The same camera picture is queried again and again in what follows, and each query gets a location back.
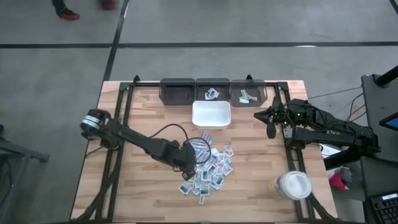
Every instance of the black metal frame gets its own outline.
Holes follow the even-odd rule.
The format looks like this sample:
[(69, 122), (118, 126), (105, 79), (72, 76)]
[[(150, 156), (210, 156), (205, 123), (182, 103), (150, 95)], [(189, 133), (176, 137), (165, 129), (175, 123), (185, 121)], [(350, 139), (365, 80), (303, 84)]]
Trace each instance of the black metal frame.
[(27, 149), (22, 146), (15, 145), (9, 141), (0, 138), (0, 151), (5, 151), (7, 159), (16, 158), (21, 160), (18, 170), (10, 170), (12, 172), (12, 185), (10, 191), (4, 201), (4, 204), (0, 208), (0, 224), (9, 223), (11, 210), (16, 202), (17, 192), (19, 190), (22, 178), (26, 172), (27, 166), (30, 159), (38, 159), (40, 162), (47, 162), (49, 160), (49, 154), (42, 154), (31, 149)]
[[(124, 91), (128, 90), (123, 124), (127, 124), (127, 122), (128, 122), (128, 117), (129, 117), (128, 114), (130, 112), (130, 107), (131, 107), (131, 102), (132, 102), (132, 93), (133, 93), (134, 87), (158, 87), (158, 86), (160, 86), (160, 82), (139, 82), (139, 81), (140, 81), (140, 78), (138, 76), (135, 76), (134, 81), (131, 83), (129, 83), (129, 82), (120, 83), (119, 94), (118, 94), (118, 99), (116, 102), (116, 109), (115, 109), (114, 117), (119, 119), (123, 94), (124, 94)], [(281, 98), (280, 91), (283, 91), (284, 95), (285, 95), (286, 102), (290, 101), (290, 93), (289, 93), (289, 87), (288, 87), (287, 82), (265, 82), (265, 84), (266, 84), (266, 87), (274, 88), (276, 97)], [(286, 128), (286, 127), (283, 125), (282, 126), (282, 134), (283, 134), (284, 143), (285, 143), (286, 158), (288, 161), (287, 163), (288, 163), (289, 171), (293, 171), (293, 170), (296, 170), (296, 168), (294, 166), (292, 150), (289, 147), (289, 145), (287, 144), (287, 141), (285, 138), (284, 128)], [(124, 142), (118, 148), (113, 149), (113, 150), (108, 150), (108, 152), (107, 152), (105, 166), (104, 166), (104, 172), (103, 172), (103, 178), (102, 178), (102, 182), (101, 182), (101, 189), (105, 186), (105, 183), (109, 180), (111, 160), (112, 160), (113, 152), (115, 152), (115, 151), (117, 152), (117, 157), (116, 157), (115, 166), (113, 168), (113, 172), (116, 171), (117, 174), (116, 174), (116, 178), (113, 180), (113, 183), (112, 183), (108, 213), (106, 215), (106, 218), (103, 218), (104, 198), (101, 198), (100, 203), (96, 206), (95, 219), (90, 220), (91, 222), (101, 223), (101, 222), (112, 222), (112, 220), (113, 220), (114, 206), (116, 203), (116, 193), (117, 193), (118, 182), (119, 182), (120, 166), (121, 166), (121, 161), (123, 158), (123, 147), (124, 147)], [(298, 162), (299, 171), (305, 172), (305, 164), (304, 164), (303, 154), (301, 151), (297, 151), (297, 162)], [(313, 205), (310, 203), (308, 198), (305, 199), (305, 203), (306, 203), (307, 210), (308, 210), (308, 218), (316, 219)], [(295, 207), (295, 212), (297, 215), (297, 220), (299, 222), (301, 220), (306, 220), (307, 218), (303, 217), (301, 201), (294, 201), (294, 207)]]

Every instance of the sneaker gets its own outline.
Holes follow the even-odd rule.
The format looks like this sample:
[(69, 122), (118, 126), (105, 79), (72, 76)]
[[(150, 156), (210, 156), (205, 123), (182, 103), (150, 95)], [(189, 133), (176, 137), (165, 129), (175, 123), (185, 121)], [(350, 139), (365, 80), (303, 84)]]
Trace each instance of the sneaker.
[(116, 3), (113, 0), (105, 0), (102, 1), (102, 9), (103, 10), (115, 10), (116, 9)]
[(74, 13), (72, 10), (68, 9), (67, 7), (62, 9), (60, 12), (57, 12), (57, 14), (60, 18), (69, 21), (75, 21), (77, 19), (80, 19), (79, 14)]

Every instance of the wooden tabletop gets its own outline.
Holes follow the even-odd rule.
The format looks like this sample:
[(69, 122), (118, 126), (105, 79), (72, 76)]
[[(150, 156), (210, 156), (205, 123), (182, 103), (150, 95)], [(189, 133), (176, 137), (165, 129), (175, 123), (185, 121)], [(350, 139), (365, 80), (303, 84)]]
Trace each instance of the wooden tabletop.
[[(287, 82), (291, 99), (307, 99), (303, 81)], [(114, 113), (119, 83), (104, 82), (99, 109)], [(228, 129), (208, 130), (213, 135), (212, 147), (222, 151), (224, 145), (232, 145), (235, 155), (231, 163), (234, 171), (225, 178), (224, 186), (220, 190), (211, 190), (204, 205), (198, 203), (199, 197), (192, 193), (184, 196), (178, 190), (183, 182), (181, 173), (173, 172), (171, 167), (151, 159), (141, 148), (127, 143), (113, 221), (296, 221), (293, 202), (275, 201), (267, 190), (270, 180), (289, 171), (280, 127), (277, 127), (276, 138), (269, 139), (266, 124), (253, 118), (253, 113), (271, 105), (274, 89), (267, 88), (267, 94), (268, 100), (259, 108), (231, 107), (231, 125)], [(203, 131), (195, 129), (192, 124), (191, 106), (164, 106), (159, 99), (159, 87), (134, 89), (129, 115), (130, 128), (149, 136), (170, 123), (183, 126), (189, 137), (200, 136)], [(185, 139), (181, 130), (171, 127), (160, 133), (158, 138), (176, 139), (179, 142)], [(91, 142), (88, 152), (98, 146), (99, 141)], [(315, 196), (331, 215), (337, 217), (319, 147), (308, 145), (303, 150), (303, 156)], [(82, 214), (98, 193), (105, 157), (106, 150), (102, 149), (85, 160), (72, 218)], [(105, 200), (104, 207), (107, 206), (108, 201)]]

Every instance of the gray floor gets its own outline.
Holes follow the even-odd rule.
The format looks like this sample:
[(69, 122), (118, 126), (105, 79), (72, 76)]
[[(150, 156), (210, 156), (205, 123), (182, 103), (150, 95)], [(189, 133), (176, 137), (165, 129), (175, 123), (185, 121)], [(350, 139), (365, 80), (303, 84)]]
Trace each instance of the gray floor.
[[(58, 19), (50, 1), (0, 0), (0, 44), (112, 43), (119, 10), (68, 0), (81, 19)], [(387, 0), (130, 0), (121, 42), (398, 41)], [(398, 47), (119, 49), (111, 80), (227, 77), (305, 80), (308, 96), (360, 86), (360, 76), (397, 65)], [(68, 219), (86, 141), (79, 123), (98, 100), (109, 49), (0, 49), (0, 123), (5, 137), (51, 154), (33, 162), (16, 223)], [(361, 89), (310, 100), (337, 118)], [(354, 110), (363, 104), (359, 98)], [(366, 124), (365, 116), (358, 120)], [(361, 204), (335, 194), (339, 217), (363, 221)]]

